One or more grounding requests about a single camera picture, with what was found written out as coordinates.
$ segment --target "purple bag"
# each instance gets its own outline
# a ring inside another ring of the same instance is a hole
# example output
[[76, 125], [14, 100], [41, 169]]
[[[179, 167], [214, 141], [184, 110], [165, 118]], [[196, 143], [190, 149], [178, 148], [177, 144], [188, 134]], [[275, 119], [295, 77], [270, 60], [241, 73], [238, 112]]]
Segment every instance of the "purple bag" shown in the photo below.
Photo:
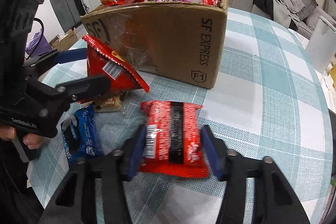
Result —
[[[30, 55], [33, 52], [34, 48], [36, 47], [36, 44], [40, 40], [41, 34], [42, 34], [42, 30], [40, 32], [35, 33], [34, 37], [29, 41], [28, 46], [26, 47], [26, 53], [28, 55]], [[51, 52], [51, 51], [52, 51], [51, 46], [49, 45], [47, 39], [43, 35], [41, 42], [38, 44], [36, 50], [33, 52], [31, 57], [41, 55], [43, 53]]]

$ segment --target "power cord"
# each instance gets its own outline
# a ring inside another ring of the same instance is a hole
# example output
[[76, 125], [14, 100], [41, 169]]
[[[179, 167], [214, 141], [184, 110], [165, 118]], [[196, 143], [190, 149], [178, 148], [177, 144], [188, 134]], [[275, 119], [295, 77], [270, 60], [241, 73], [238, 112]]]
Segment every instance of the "power cord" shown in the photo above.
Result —
[[40, 36], [40, 39], [38, 41], [38, 43], [36, 44], [36, 46], [34, 47], [33, 51], [28, 55], [27, 59], [29, 59], [31, 57], [31, 55], [34, 53], [34, 51], [37, 49], [38, 45], [40, 44], [41, 40], [42, 40], [42, 36], [44, 34], [44, 25], [43, 25], [43, 22], [41, 19], [39, 18], [34, 18], [34, 21], [37, 21], [38, 23], [41, 24], [41, 27], [42, 27], [42, 33], [41, 33], [41, 36]]

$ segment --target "checkered tablecloth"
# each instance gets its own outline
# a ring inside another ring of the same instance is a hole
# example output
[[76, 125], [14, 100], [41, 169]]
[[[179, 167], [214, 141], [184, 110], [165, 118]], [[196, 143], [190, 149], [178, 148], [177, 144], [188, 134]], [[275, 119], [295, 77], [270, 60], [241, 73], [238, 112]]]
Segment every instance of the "checkered tablecloth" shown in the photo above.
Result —
[[[74, 48], [85, 47], [79, 40]], [[229, 9], [218, 78], [207, 90], [162, 76], [141, 73], [148, 94], [135, 91], [126, 115], [98, 113], [96, 124], [105, 151], [120, 148], [145, 120], [139, 103], [170, 100], [204, 106], [198, 123], [243, 156], [271, 156], [295, 190], [310, 219], [321, 217], [332, 169], [332, 132], [325, 97], [313, 66], [296, 36], [266, 18]], [[86, 76], [86, 61], [55, 66], [43, 80], [50, 86]], [[73, 104], [60, 122], [79, 108]], [[58, 124], [28, 169], [30, 183], [46, 206], [68, 170]], [[226, 187], [211, 174], [184, 179], [138, 173], [125, 182], [134, 224], [215, 223]], [[244, 223], [253, 211], [253, 179], [248, 179]], [[98, 221], [103, 222], [101, 185], [96, 184]]]

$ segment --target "cardboard box on floor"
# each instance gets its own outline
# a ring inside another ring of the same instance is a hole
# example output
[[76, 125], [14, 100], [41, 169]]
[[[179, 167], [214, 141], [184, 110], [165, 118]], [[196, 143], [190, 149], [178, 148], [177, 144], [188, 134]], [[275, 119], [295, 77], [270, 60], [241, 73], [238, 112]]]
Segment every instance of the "cardboard box on floor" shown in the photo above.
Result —
[[81, 17], [90, 35], [132, 66], [204, 88], [216, 82], [226, 9], [180, 2], [102, 5]]
[[65, 35], [66, 37], [61, 40], [58, 37], [54, 37], [49, 43], [51, 48], [58, 51], [67, 51], [78, 41], [76, 29], [68, 30]]

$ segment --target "finger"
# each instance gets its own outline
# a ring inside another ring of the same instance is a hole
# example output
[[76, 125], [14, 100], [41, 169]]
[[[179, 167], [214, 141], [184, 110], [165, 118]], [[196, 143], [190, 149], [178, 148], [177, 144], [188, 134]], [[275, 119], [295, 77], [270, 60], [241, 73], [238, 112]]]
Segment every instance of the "finger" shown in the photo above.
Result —
[[16, 130], [14, 127], [0, 125], [0, 138], [4, 141], [9, 141], [14, 139], [16, 136]]
[[41, 145], [42, 145], [42, 143], [40, 143], [40, 144], [35, 144], [35, 145], [28, 145], [28, 148], [29, 148], [29, 149], [38, 149], [38, 148], [41, 147]]
[[43, 143], [43, 140], [44, 140], [44, 138], [42, 136], [38, 136], [38, 135], [35, 135], [35, 134], [32, 134], [32, 133], [28, 133], [22, 139], [23, 143], [25, 145], [28, 145], [28, 147], [30, 145], [40, 147]]

